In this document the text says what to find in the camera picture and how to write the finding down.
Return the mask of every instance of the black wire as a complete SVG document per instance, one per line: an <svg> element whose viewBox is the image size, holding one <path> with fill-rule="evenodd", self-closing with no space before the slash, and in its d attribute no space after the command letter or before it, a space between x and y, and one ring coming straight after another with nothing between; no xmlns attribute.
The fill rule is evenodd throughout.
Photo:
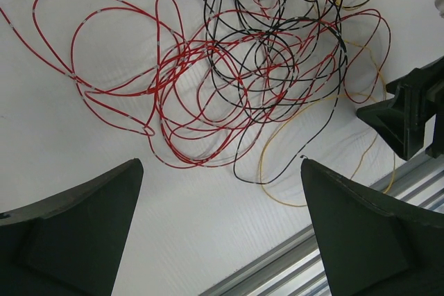
<svg viewBox="0 0 444 296"><path fill-rule="evenodd" d="M307 4L308 9L304 11L304 14L296 17L287 14L289 11L288 7L294 6L289 2L290 0L258 0L275 2L275 7L268 9L271 12L268 18L248 10L249 6L252 3L255 3L252 1L249 1L248 3L244 3L244 0L202 1L204 3L203 19L205 22L205 40L212 43L212 50L207 51L207 60L210 65L212 84L217 94L226 103L234 108L239 108L248 119L248 125L241 133L234 156L233 173L237 179L247 183L259 184L259 182L242 178L237 172L237 160L241 154L241 146L249 129L253 128L255 125L261 126L261 130L258 133L258 135L260 135L262 126L267 123L285 121L294 116L303 105L323 100L328 96L335 96L332 111L325 124L310 138L310 140L301 146L277 176L272 180L262 183L270 184L271 182L276 181L276 179L288 169L294 159L313 140L315 140L322 131L324 131L332 120L339 101L341 86L345 80L348 68L347 48L341 36L341 10L343 8L352 10L361 7L370 0L365 0L355 6L343 5L344 0L299 0L303 4ZM233 9L234 6L237 23L240 28L237 28L233 24L229 24L227 20L224 19L224 16L221 15L225 10L224 6L227 6L227 1L233 2L228 8ZM325 20L327 16L333 16L333 19ZM304 55L300 57L301 55L298 54L299 51L289 54L291 51L291 43L286 41L282 34L295 33L298 31L304 33L306 30L313 30L311 35L313 35L314 38L304 50ZM321 32L328 32L336 40L336 44L333 46L333 52L331 53L332 57L325 62L325 64L319 64L319 70L313 78L301 78L300 74L295 69L298 69L301 65L312 59L320 45ZM233 54L235 48L229 50L230 47L225 46L226 42L239 40L239 36L255 36L254 41L251 41L251 46L241 58ZM230 59L234 61L238 67L240 79L243 81L251 80L249 83L251 88L248 88L245 83L241 83L240 80L234 80L232 74L227 75L224 73L222 68L218 66L221 53L229 55ZM261 54L266 55L262 60L260 60L259 56ZM281 76L276 76L275 78L263 71L266 62L272 61L271 54L273 54L273 59L279 59L279 65L276 68L283 71ZM247 64L247 60L252 57L254 59L254 64ZM331 70L329 68L333 63L333 58L337 59L337 62L336 68ZM315 87L316 82L319 80L325 82L325 80L332 78L333 76L337 76L337 84L333 88L323 94L320 93L320 97L306 98L310 91ZM224 85L223 89L219 89L220 82ZM253 87L253 84L256 84L257 82L262 82L262 87ZM297 84L301 85L302 83L305 83L307 86L302 88L302 92L299 93L298 98L287 97L291 93L292 87ZM229 94L226 94L224 89L234 89L234 91L237 92L237 97L233 100L233 97L230 98L228 96ZM270 103L262 103L262 105L258 106L249 104L249 94L262 94L262 98L265 98L266 93L275 94L275 96L279 96L279 98L275 98Z"/></svg>

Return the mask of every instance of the white surface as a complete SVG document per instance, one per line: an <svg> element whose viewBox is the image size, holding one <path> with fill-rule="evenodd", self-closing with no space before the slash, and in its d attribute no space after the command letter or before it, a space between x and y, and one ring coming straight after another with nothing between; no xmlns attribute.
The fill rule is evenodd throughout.
<svg viewBox="0 0 444 296"><path fill-rule="evenodd" d="M153 12L154 0L129 1ZM192 33L201 21L202 4L200 0L176 1L187 32ZM0 0L23 36L48 54L33 29L32 2ZM443 55L440 32L444 27L434 0L374 0L369 7L378 8L393 30L393 48L384 67L389 80ZM42 14L49 38L65 56L67 38L78 24L78 11L70 3L55 0ZM118 19L111 24L130 37L140 37L144 31L146 40L139 38L134 42L139 44L132 47L141 51L139 57L151 56L154 27L131 22L129 28L118 26ZM118 33L109 34L118 37ZM109 36L91 36L96 44L92 44L93 52L85 53L85 64L119 55L116 52L123 46L116 44L120 49L114 49L106 44L106 38ZM102 65L93 68L103 73L106 68ZM0 211L41 200L130 158L142 160L144 184L113 295L196 295L309 224L306 209L275 204L258 187L236 181L230 168L177 171L159 163L144 138L96 119L79 99L73 82L31 55L1 20L0 79ZM322 124L327 111L320 106L288 127L291 136L282 143L289 149L281 158L295 151L310 130ZM305 154L351 174L373 138L372 132L364 132L366 126L353 111L351 104L341 102L341 112ZM369 184L381 177L390 170L391 158L390 150L379 140L356 180ZM299 164L296 161L279 185L280 198L303 202ZM243 165L248 167L248 175L255 174L253 160Z"/></svg>

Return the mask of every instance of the tangled wire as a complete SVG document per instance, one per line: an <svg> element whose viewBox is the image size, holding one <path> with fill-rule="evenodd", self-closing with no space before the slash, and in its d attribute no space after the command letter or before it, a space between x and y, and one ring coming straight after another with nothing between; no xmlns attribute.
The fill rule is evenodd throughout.
<svg viewBox="0 0 444 296"><path fill-rule="evenodd" d="M390 49L391 33L377 10L358 10L370 0L203 0L203 23L187 37L175 0L156 0L150 14L124 0L113 0L86 16L71 39L70 61L65 62L46 38L37 19L40 0L32 16L35 29L58 61L41 56L13 26L3 9L1 14L22 43L53 70L72 79L86 106L102 122L148 139L153 154L173 168L232 165L234 175L245 182L268 184L278 179L291 162L327 127L338 100L346 95L354 103L372 98L381 80L381 68ZM177 14L177 28L162 21L160 4L169 1ZM343 15L343 10L353 10ZM124 11L155 22L156 61L117 85L93 85L76 72L78 36L86 25L104 12ZM343 38L344 22L367 17L375 21L366 42L355 44ZM369 92L349 92L350 66L368 50L380 26L386 27L388 47L375 64ZM172 45L165 41L172 38ZM350 45L358 49L350 55ZM184 98L192 89L195 98ZM146 98L148 114L135 116L109 103ZM237 162L255 146L269 123L286 123L304 106L325 99L334 101L325 125L303 144L288 164L271 180L247 180L238 175ZM159 153L153 138L162 135L175 161Z"/></svg>

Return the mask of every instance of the red wire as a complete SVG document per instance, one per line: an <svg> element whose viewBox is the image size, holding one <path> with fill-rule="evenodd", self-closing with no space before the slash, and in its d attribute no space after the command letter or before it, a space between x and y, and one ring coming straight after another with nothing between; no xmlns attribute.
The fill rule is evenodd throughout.
<svg viewBox="0 0 444 296"><path fill-rule="evenodd" d="M242 152L237 155L237 159L241 159L255 145L266 122L282 122L290 119L299 110L300 106L302 106L304 103L308 103L310 98L314 98L315 95L326 86L326 84L334 76L334 73L338 71L338 66L340 66L335 57L336 52L338 51L338 46L336 45L323 59L318 62L318 64L315 64L303 73L300 72L300 65L304 60L295 63L294 68L289 69L289 73L291 73L292 77L291 80L287 79L287 81L282 81L279 80L278 76L276 78L273 77L275 70L288 66L288 63L291 62L291 58L293 56L296 55L298 59L304 59L310 45L317 42L320 35L328 32L331 33L329 28L334 28L338 22L330 23L320 21L315 23L313 24L313 27L308 35L305 37L301 37L290 31L275 31L272 35L267 36L259 32L252 33L248 36L240 35L239 37L233 37L230 41L203 40L198 38L198 36L205 29L205 25L203 24L190 39L187 39L185 37L185 30L183 27L182 17L180 16L179 7L174 0L169 1L176 9L177 19L180 27L178 31L173 30L161 20L159 13L161 0L155 1L154 15L151 15L141 8L138 8L137 6L124 0L113 0L118 2L119 5L115 7L102 8L90 13L78 25L73 34L70 47L70 63L66 64L63 62L58 52L53 48L38 24L37 7L39 1L40 0L35 0L33 3L32 18L35 29L63 69L52 64L41 56L19 34L17 29L12 25L11 21L7 17L6 13L1 8L0 12L8 24L12 27L16 36L28 50L30 50L35 56L37 56L52 69L55 69L57 72L62 73L74 80L80 97L94 115L96 115L102 122L114 128L146 136L153 154L162 163L173 168L193 168L196 166L213 168L217 166L226 166L233 163L234 155L224 157L222 153L225 152L230 145L235 143L239 136L247 131L247 129L251 128L252 126L256 126L257 133L253 137L253 140L246 148L244 148ZM253 1L259 6L258 12L229 9L215 13L213 17L208 19L207 24L209 24L212 20L216 20L224 15L229 15L230 13L249 14L251 16L256 16L258 18L267 20L284 20L283 18L274 17L271 13L269 13L270 10L279 6L280 0L276 0L274 5L271 7L264 7L261 0ZM143 15L147 19L153 20L156 23L156 65L130 79L124 80L114 88L95 87L76 73L74 61L76 41L80 31L93 18L100 17L99 14L102 12L113 12L116 10L129 11L138 15ZM386 20L382 18L380 13L376 10L363 10L361 12L348 15L342 18L341 21L344 22L359 15L378 18L377 25L364 46L368 46L370 41L373 39L381 21L384 22L388 28L389 39L391 39L390 28ZM173 46L168 45L163 47L162 37L166 32L172 36L174 40ZM286 45L280 42L276 37L293 38L295 42ZM260 50L262 50L261 52L262 56L264 57L264 63L261 67L245 71L243 67L239 66L239 63L236 59L234 59L232 53L236 52L238 47L242 47L244 44L255 44L258 40L260 40L262 43ZM270 48L267 48L266 45L273 46L276 54L271 55L269 51ZM362 51L363 49L361 49L358 54L351 59L351 61L348 63L348 67L350 67L350 65L361 55ZM382 61L381 67L386 62L388 52L389 48L386 52L385 58ZM278 55L280 58L283 58L280 62L278 62ZM226 76L226 78L223 80L216 78L217 80L220 80L220 84L213 84L214 80L216 80L213 73L214 68L209 68L203 74L200 83L194 87L196 89L196 100L186 101L181 97L178 82L180 79L187 78L191 75L190 69L192 67L197 64L201 64L202 62L208 62L210 58L212 59L214 66L223 65L225 72L229 74L230 78L228 78L228 76ZM142 89L135 92L125 92L125 89L129 88L130 85L135 86L135 83L139 79L147 76L149 78L148 85L145 85ZM351 95L349 95L345 81L347 77L348 76L344 77L343 87L350 100L356 103L365 103L368 98L364 101L358 102L355 101ZM309 82L304 94L298 98L290 96L290 90L296 86L302 87L301 84L304 82L304 80L305 82ZM377 80L378 76L376 75L371 89L371 94L376 87ZM213 90L207 98L203 98L205 94L203 92L203 88L208 84L213 86ZM255 85L263 87L263 90L260 92L262 95L260 96L259 105L257 103L254 104L252 100L253 96L256 94L254 92ZM223 102L223 105L230 107L230 110L228 110L223 116L219 117L208 114L208 109L210 109L211 105L215 104L216 106L219 106L216 98L219 97L220 99L221 96L224 96L224 92L230 92L232 89L234 89L238 94L237 101L232 104L225 101ZM104 103L101 101L101 96L113 97L115 99L135 98L142 96L147 98L151 97L153 99L153 106L148 112L149 115L146 117L146 119L138 119L137 117L120 110L117 107ZM178 101L175 107L179 107L180 110L183 111L183 114L186 114L189 117L188 121L175 120L167 115L167 103L170 103L170 101L174 99ZM276 118L278 114L282 113L282 109L278 107L278 103L281 101L298 103L298 106L293 108L292 111L289 112L285 117ZM191 106L189 105L190 103L196 104L195 107L197 108L197 112L192 111ZM130 120L132 127L129 128L119 125L115 121L108 120L107 117L104 117L101 114L99 111L100 109L111 111L111 113L117 116ZM153 122L158 122L160 134L163 136L164 142L169 147L169 150L176 156L178 161L182 162L181 165L166 162L164 158L156 152L152 142L152 138L156 135L152 126ZM192 157L191 155L188 155L186 152L181 151L181 149L179 149L179 144L176 143L176 140L189 141L191 143L203 139L208 140L209 138L214 138L215 142L218 138L222 139L219 139L219 141L217 141L218 143L214 145L213 149L201 157Z"/></svg>

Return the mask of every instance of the textured white surface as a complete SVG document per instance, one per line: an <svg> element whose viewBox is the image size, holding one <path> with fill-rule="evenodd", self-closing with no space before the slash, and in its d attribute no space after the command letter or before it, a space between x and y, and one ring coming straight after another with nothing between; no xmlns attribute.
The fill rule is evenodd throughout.
<svg viewBox="0 0 444 296"><path fill-rule="evenodd" d="M154 0L129 1L150 12L154 9ZM202 4L176 1L190 33L200 21ZM47 55L33 30L32 2L0 0L23 36ZM68 38L82 17L78 13L91 8L79 9L64 0L51 4L42 14L42 25L61 54L68 55ZM384 68L389 80L443 55L443 23L434 0L374 0L370 7L378 8L393 30L393 48ZM140 53L131 57L152 57L153 25L132 20L130 27L118 17L108 23L132 38L139 36L122 39L135 41L132 50ZM119 44L118 33L98 31L90 40L85 37L92 49L82 53L82 63L106 73L109 68L103 60L120 55L127 46ZM115 44L110 44L110 36L116 38ZM126 69L114 68L113 73ZM113 295L197 295L309 224L306 209L275 204L258 187L236 181L230 168L177 171L159 163L144 138L96 119L74 84L33 57L1 20L0 80L0 211L41 200L130 158L142 160L144 184ZM321 105L288 127L289 136L281 141L288 150L279 152L276 166L322 124L327 111ZM353 112L351 104L341 102L331 126L305 154L351 174L373 136ZM273 148L270 155L276 156ZM390 170L391 158L390 150L378 141L356 179L373 182ZM280 198L303 202L299 163L278 185ZM247 175L254 175L253 159L242 165Z"/></svg>

